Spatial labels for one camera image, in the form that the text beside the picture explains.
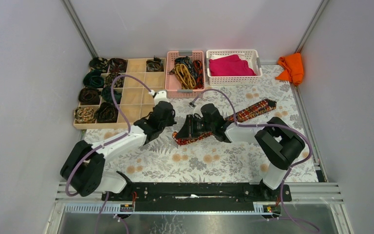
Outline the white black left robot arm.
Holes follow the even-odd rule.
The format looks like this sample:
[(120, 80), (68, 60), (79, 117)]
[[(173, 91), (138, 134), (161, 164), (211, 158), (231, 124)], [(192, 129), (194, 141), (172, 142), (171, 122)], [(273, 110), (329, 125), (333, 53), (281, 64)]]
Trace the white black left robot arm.
[(172, 104), (160, 101), (129, 132), (93, 144), (79, 141), (60, 169), (60, 175), (67, 181), (66, 188), (73, 187), (75, 194), (82, 197), (93, 192), (110, 192), (119, 200), (128, 199), (132, 190), (130, 180), (121, 172), (105, 171), (105, 165), (157, 139), (166, 127), (176, 124), (174, 118)]

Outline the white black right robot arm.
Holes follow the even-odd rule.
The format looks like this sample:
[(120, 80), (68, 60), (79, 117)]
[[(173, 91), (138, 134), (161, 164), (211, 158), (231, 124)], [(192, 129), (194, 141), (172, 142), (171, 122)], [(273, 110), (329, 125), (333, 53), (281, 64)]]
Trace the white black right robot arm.
[(290, 128), (278, 117), (271, 118), (267, 123), (240, 124), (235, 118), (229, 120), (222, 117), (213, 104), (196, 107), (192, 115), (187, 115), (182, 128), (174, 134), (174, 139), (193, 141), (204, 135), (225, 143), (259, 144), (270, 162), (260, 187), (261, 197), (267, 201), (279, 195), (279, 186), (293, 167), (293, 162), (309, 146), (303, 134)]

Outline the red checkered patterned tie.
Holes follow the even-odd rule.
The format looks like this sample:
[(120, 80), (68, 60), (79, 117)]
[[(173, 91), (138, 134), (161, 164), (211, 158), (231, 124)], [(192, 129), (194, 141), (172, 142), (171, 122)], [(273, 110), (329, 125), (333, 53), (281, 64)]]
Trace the red checkered patterned tie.
[[(263, 99), (263, 100), (255, 103), (255, 104), (237, 112), (234, 115), (230, 115), (228, 117), (225, 117), (225, 120), (231, 121), (233, 123), (234, 122), (234, 117), (236, 117), (236, 120), (239, 123), (242, 123), (242, 122), (245, 122), (245, 121), (250, 120), (252, 118), (255, 118), (257, 116), (260, 116), (260, 115), (263, 115), (265, 113), (268, 113), (270, 111), (275, 110), (276, 105), (277, 105), (276, 101), (273, 101), (273, 100), (270, 100), (270, 99), (266, 98), (266, 99)], [(208, 133), (208, 134), (202, 134), (197, 139), (175, 139), (176, 133), (177, 132), (173, 132), (172, 137), (178, 145), (191, 144), (191, 143), (194, 143), (196, 141), (199, 141), (199, 140), (202, 140), (204, 138), (212, 136), (211, 133)]]

